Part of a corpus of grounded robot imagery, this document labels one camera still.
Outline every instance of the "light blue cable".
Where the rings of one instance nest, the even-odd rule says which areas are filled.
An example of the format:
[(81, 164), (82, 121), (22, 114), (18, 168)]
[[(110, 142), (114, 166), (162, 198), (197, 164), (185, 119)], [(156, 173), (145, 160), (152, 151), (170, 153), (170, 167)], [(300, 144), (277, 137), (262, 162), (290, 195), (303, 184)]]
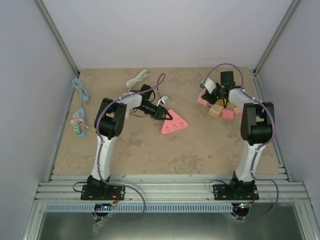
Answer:
[(78, 78), (72, 80), (72, 85), (80, 93), (80, 108), (82, 109), (82, 104), (81, 104), (82, 101), (84, 101), (84, 102), (88, 102), (89, 101), (89, 92), (88, 92), (87, 89), (85, 89), (82, 86), (82, 82)]

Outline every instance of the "wooden block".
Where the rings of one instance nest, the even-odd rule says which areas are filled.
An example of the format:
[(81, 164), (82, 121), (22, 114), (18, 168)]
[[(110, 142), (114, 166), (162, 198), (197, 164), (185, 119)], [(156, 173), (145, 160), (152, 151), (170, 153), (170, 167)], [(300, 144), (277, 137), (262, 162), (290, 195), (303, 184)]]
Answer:
[(223, 109), (224, 109), (223, 106), (220, 106), (220, 105), (218, 105), (218, 104), (214, 104), (214, 105), (212, 105), (212, 106), (210, 107), (210, 110), (209, 110), (209, 113), (208, 113), (208, 114), (209, 114), (211, 117), (214, 117), (214, 118), (217, 119)]

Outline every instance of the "metal floor panel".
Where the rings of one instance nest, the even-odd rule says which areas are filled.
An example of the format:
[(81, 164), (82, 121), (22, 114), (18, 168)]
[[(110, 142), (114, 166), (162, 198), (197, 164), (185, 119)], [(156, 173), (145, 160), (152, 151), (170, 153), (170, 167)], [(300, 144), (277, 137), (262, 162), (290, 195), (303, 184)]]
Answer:
[[(294, 206), (280, 204), (270, 215), (245, 222), (230, 213), (146, 213), (135, 221), (108, 220), (93, 235), (91, 213), (44, 214), (38, 240), (303, 240)], [(256, 216), (270, 204), (255, 204)], [(137, 213), (116, 213), (132, 218)]]

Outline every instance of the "black cable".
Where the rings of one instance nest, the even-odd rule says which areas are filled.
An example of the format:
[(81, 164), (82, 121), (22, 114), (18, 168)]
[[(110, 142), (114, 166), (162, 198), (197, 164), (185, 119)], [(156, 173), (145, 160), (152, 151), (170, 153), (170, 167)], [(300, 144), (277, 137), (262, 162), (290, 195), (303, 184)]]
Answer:
[(144, 117), (148, 116), (148, 114), (146, 114), (145, 116), (139, 116), (139, 115), (133, 114), (133, 113), (136, 113), (137, 111), (138, 111), (138, 108), (135, 111), (131, 111), (130, 113), (131, 113), (132, 116), (135, 116), (135, 117), (138, 117), (138, 118), (144, 118)]
[(149, 103), (152, 103), (156, 99), (155, 91), (152, 90), (152, 93), (153, 93), (153, 99), (151, 101), (148, 100)]
[(210, 184), (211, 184), (212, 182), (219, 182), (219, 183), (223, 183), (224, 185), (228, 185), (228, 184), (226, 184), (224, 181), (221, 181), (221, 180), (212, 180), (211, 182), (209, 182), (209, 190), (210, 190), (210, 192), (212, 192), (212, 193), (214, 193), (214, 192), (211, 191), (211, 189), (210, 189)]
[(75, 185), (77, 185), (77, 184), (86, 184), (86, 183), (87, 183), (86, 181), (78, 181), (78, 182), (76, 182), (76, 183), (72, 186), (73, 191), (75, 191), (75, 192), (77, 192), (77, 193), (82, 193), (82, 194), (84, 194), (85, 192), (76, 190), (76, 189), (75, 189)]

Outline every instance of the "white cable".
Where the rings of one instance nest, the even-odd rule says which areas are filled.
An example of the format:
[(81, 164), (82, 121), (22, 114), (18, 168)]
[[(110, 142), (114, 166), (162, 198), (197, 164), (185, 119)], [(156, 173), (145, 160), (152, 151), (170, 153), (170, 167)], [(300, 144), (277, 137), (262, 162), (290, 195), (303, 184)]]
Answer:
[(148, 77), (149, 74), (149, 70), (145, 69), (142, 70), (138, 76), (136, 76), (135, 78), (130, 79), (129, 81), (126, 82), (125, 86), (129, 89), (128, 93), (130, 92), (131, 88), (139, 81), (142, 81), (143, 79), (145, 79), (146, 77)]

